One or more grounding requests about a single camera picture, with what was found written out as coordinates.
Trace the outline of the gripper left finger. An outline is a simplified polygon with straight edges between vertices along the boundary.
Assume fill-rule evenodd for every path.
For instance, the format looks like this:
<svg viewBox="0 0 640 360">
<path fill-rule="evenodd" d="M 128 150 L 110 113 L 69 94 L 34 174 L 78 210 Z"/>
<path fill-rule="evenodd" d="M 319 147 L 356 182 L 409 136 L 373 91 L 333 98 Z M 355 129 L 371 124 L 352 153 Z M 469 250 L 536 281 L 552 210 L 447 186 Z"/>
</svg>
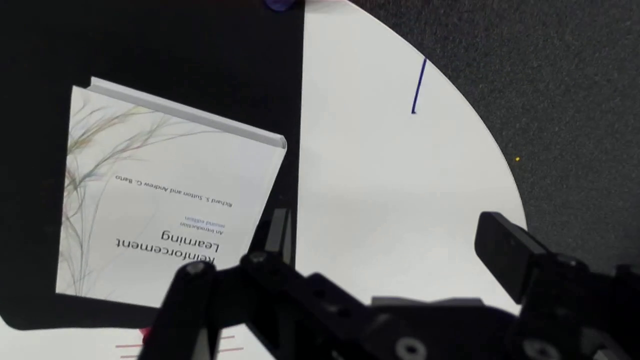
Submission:
<svg viewBox="0 0 640 360">
<path fill-rule="evenodd" d="M 174 274 L 137 360 L 223 360 L 223 331 L 246 327 L 266 360 L 373 360 L 361 338 L 368 310 L 278 253 L 253 251 L 231 268 L 194 260 Z"/>
</svg>

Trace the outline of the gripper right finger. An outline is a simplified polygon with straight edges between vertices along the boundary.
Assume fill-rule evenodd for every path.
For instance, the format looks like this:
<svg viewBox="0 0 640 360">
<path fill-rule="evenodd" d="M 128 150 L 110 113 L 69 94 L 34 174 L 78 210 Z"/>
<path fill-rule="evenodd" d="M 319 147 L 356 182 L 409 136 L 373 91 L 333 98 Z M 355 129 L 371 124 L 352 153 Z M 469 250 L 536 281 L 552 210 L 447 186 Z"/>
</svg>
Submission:
<svg viewBox="0 0 640 360">
<path fill-rule="evenodd" d="M 474 249 L 520 306 L 506 337 L 514 359 L 640 360 L 640 265 L 592 271 L 498 212 L 478 217 Z"/>
</svg>

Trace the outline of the white hardcover book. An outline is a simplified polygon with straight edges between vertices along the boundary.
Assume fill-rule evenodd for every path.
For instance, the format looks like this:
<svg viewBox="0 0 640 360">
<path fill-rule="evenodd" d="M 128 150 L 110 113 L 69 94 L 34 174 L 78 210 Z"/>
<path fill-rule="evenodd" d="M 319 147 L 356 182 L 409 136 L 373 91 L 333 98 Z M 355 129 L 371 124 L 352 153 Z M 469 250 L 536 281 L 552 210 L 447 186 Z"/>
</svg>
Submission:
<svg viewBox="0 0 640 360">
<path fill-rule="evenodd" d="M 92 77 L 73 86 L 55 292 L 156 307 L 249 250 L 284 136 Z"/>
</svg>

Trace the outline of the black mat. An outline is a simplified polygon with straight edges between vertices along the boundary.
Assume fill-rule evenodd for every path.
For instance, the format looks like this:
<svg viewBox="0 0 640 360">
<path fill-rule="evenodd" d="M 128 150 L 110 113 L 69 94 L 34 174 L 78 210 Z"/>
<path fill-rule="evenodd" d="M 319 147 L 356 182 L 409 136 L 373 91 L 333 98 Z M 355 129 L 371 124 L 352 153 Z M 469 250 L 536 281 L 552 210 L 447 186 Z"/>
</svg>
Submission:
<svg viewBox="0 0 640 360">
<path fill-rule="evenodd" d="M 0 0 L 0 322 L 146 328 L 152 307 L 55 293 L 71 89 L 92 76 L 283 135 L 250 250 L 297 209 L 304 3 Z"/>
</svg>

